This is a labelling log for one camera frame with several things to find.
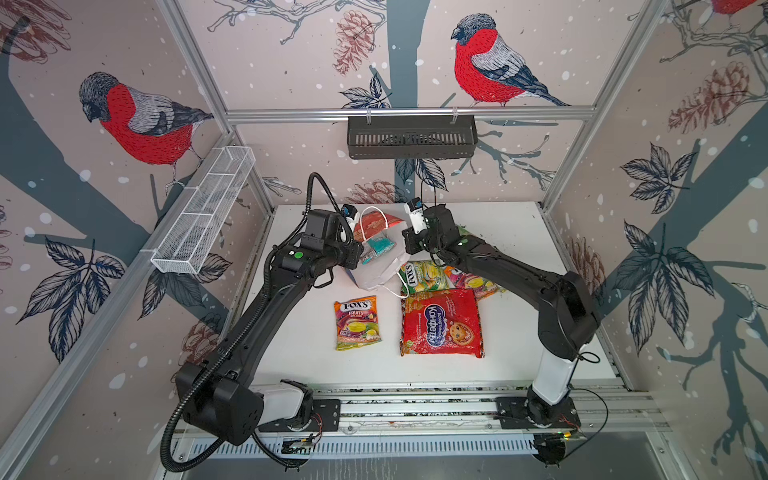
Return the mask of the teal snack packet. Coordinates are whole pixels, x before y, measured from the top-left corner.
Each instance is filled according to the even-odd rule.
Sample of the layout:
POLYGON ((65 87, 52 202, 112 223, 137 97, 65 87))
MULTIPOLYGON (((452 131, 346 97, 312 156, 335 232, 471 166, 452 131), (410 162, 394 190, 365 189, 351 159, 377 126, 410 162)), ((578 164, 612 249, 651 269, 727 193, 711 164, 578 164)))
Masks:
POLYGON ((364 242, 364 251, 360 262, 367 265, 395 247, 395 242, 384 234, 379 234, 364 242))

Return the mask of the red paper gift bag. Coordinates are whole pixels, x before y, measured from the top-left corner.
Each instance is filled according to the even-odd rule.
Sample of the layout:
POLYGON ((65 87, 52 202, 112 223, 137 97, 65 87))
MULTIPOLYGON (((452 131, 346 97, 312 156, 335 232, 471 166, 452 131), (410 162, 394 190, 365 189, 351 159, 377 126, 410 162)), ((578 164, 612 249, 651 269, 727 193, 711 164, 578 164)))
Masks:
POLYGON ((408 227, 405 220, 369 205, 354 221, 354 236, 363 246, 363 253, 353 270, 346 270, 352 282, 360 289, 387 290, 397 298, 408 296, 401 268, 410 260, 405 249, 402 232, 408 227))

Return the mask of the red snack bag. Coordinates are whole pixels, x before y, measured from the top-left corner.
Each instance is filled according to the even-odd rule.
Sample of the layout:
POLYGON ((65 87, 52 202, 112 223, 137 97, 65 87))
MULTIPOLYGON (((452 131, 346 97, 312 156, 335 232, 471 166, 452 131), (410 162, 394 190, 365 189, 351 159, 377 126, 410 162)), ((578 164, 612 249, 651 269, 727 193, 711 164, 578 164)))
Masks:
POLYGON ((401 300, 400 354, 485 357, 475 294, 468 289, 424 291, 401 300))

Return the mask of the orange candy snack packet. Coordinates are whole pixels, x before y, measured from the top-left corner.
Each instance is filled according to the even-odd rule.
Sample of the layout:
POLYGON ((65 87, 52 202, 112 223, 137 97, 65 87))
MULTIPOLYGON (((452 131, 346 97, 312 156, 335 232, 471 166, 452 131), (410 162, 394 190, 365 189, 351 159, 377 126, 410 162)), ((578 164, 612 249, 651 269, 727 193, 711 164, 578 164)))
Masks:
POLYGON ((465 273, 454 267, 446 266, 443 271, 455 289, 471 290, 477 301, 502 291, 502 288, 490 280, 465 273))

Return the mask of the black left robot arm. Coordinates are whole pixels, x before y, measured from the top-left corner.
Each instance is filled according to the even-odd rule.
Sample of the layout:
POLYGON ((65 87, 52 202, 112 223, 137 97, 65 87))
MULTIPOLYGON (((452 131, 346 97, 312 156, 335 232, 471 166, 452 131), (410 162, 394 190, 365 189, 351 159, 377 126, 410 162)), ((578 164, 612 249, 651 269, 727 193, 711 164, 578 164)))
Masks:
POLYGON ((200 364, 185 363, 176 375, 179 405, 166 425, 168 447, 179 422, 219 442, 244 443, 259 427, 280 422, 303 427, 312 416, 312 391, 290 380, 254 387, 257 367, 293 308, 335 267, 356 267, 363 251, 353 234, 359 218, 349 204, 304 212, 301 224, 273 247, 253 303, 215 351, 200 364))

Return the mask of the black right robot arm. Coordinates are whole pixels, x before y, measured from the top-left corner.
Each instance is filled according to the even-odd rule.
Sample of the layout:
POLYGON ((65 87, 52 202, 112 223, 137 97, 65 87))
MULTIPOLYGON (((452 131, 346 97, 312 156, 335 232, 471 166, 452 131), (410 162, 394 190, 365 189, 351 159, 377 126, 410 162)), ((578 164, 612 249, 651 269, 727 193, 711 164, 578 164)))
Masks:
POLYGON ((570 408, 570 381, 585 345, 600 325, 593 298, 576 272, 557 274, 508 256, 485 240, 462 234, 444 204, 426 208, 420 198, 405 204, 411 226, 403 231, 409 254, 429 253, 463 273, 489 280, 538 311, 543 346, 537 375, 528 388, 527 418, 548 426, 570 408))

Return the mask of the black hanging basket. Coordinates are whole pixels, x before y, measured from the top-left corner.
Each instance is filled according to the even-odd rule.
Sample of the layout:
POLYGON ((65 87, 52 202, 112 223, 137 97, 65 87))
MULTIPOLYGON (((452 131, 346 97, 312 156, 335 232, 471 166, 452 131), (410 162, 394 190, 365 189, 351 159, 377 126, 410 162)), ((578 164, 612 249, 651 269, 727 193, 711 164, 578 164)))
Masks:
POLYGON ((472 115, 349 117, 348 155, 354 160, 472 157, 478 133, 472 115))

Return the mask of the horizontal aluminium frame bar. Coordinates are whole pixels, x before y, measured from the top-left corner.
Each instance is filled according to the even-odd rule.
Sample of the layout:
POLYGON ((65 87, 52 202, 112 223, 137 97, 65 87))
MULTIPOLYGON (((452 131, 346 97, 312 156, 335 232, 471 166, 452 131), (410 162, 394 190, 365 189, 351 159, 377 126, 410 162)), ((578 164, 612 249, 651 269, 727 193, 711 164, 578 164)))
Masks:
POLYGON ((231 125, 271 123, 323 123, 345 121, 351 117, 415 117, 474 116, 476 120, 576 120, 592 119, 597 109, 592 106, 513 106, 513 107, 441 107, 390 109, 254 109, 230 110, 225 114, 231 125))

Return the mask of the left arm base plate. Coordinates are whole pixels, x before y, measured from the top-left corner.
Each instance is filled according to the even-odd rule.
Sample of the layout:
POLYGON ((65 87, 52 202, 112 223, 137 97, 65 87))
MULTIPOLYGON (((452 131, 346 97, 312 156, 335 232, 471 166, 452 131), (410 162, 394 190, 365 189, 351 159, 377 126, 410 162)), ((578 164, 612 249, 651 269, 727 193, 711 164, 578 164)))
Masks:
POLYGON ((276 420, 258 427, 260 433, 319 433, 339 430, 341 401, 339 399, 314 400, 312 413, 304 424, 298 420, 276 420))

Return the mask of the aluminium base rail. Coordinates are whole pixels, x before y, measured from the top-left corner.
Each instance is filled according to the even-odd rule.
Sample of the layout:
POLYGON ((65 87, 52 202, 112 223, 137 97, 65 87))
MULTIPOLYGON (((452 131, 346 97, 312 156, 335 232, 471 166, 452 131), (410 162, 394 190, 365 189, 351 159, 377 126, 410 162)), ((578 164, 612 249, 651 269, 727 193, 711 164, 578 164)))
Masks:
POLYGON ((520 383, 474 386, 395 385, 343 388, 320 385, 314 400, 339 399, 339 430, 260 433, 243 444, 222 444, 217 459, 261 458, 256 438, 283 458, 358 459, 452 455, 539 455, 559 459, 594 434, 669 431, 650 394, 615 381, 580 382, 571 394, 581 421, 576 430, 503 430, 494 418, 497 397, 525 397, 520 383))

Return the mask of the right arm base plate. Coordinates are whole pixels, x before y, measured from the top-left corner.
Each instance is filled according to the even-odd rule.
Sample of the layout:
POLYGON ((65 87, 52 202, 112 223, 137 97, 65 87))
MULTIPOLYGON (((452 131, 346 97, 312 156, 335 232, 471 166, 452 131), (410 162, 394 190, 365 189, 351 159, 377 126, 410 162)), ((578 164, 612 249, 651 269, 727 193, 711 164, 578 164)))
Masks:
POLYGON ((556 405, 537 398, 497 397, 494 416, 503 430, 557 429, 576 430, 581 421, 573 400, 566 396, 556 405))

